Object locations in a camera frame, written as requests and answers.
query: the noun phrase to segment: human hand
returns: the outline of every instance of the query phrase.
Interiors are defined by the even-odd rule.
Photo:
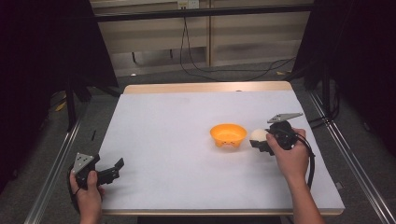
[[[70,186],[76,194],[78,208],[81,215],[80,223],[97,224],[102,218],[102,195],[105,190],[97,187],[98,176],[96,171],[90,171],[87,179],[87,189],[80,189],[76,182],[76,177],[70,174]]]
[[[297,134],[305,137],[305,130],[293,129]],[[305,145],[297,141],[291,150],[284,150],[279,146],[274,136],[270,133],[266,135],[267,143],[274,151],[277,166],[285,176],[288,184],[305,183],[305,173],[308,168],[308,152]]]

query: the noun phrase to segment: white table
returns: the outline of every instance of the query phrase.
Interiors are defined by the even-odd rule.
[[[252,148],[252,131],[278,113],[304,112],[287,82],[135,85],[120,97],[100,149],[97,169],[121,157],[120,178],[105,186],[104,214],[133,216],[282,216],[292,213],[276,158]],[[239,148],[216,147],[210,129],[237,123],[247,130]],[[345,207],[305,116],[316,154],[312,194],[324,216]]]

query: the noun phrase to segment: gray floor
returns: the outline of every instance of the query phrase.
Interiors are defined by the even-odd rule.
[[[268,63],[239,64],[226,66],[233,69],[265,69]],[[288,71],[292,63],[276,71]],[[191,74],[208,76],[219,80],[240,81],[257,77],[261,73],[251,72],[220,72],[204,73],[190,70]],[[283,76],[276,75],[275,71],[255,80],[280,80]],[[207,82],[213,81],[204,77],[186,74],[184,71],[147,74],[135,77],[119,77],[119,91],[129,84],[147,83],[176,83],[176,82]],[[298,79],[291,82],[308,119],[318,117],[318,112],[312,104],[303,81]],[[73,146],[66,158],[65,165],[57,179],[55,188],[46,206],[40,223],[78,223],[78,214],[69,202],[65,184],[65,171],[74,159],[76,152],[92,154],[99,151],[106,134],[106,127],[111,120],[118,99],[105,95],[101,91],[91,89],[92,101],[87,104],[87,111],[81,118],[80,128]],[[78,110],[85,105],[78,104]],[[369,133],[364,128],[364,120],[346,101],[341,102],[340,115],[335,122],[346,137],[350,147],[359,159],[367,175],[371,178],[382,194],[392,213],[396,210],[396,158],[392,157],[382,145],[375,133]],[[29,160],[20,169],[19,177],[8,183],[0,195],[0,222],[23,223],[35,197],[39,194],[42,185],[50,171],[53,160],[64,142],[67,128],[67,113],[64,110],[49,111],[49,118],[44,124],[36,148],[28,155]],[[346,206],[345,212],[338,217],[326,217],[328,223],[382,223],[377,213],[367,200],[361,186],[350,171],[337,145],[331,138],[325,126],[313,130],[318,146],[325,160],[329,173],[334,182],[341,182],[344,186],[340,195]],[[135,217],[105,217],[107,223],[135,223]]]

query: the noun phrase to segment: forearm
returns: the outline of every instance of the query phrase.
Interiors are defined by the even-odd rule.
[[[295,224],[325,223],[304,179],[288,181]]]

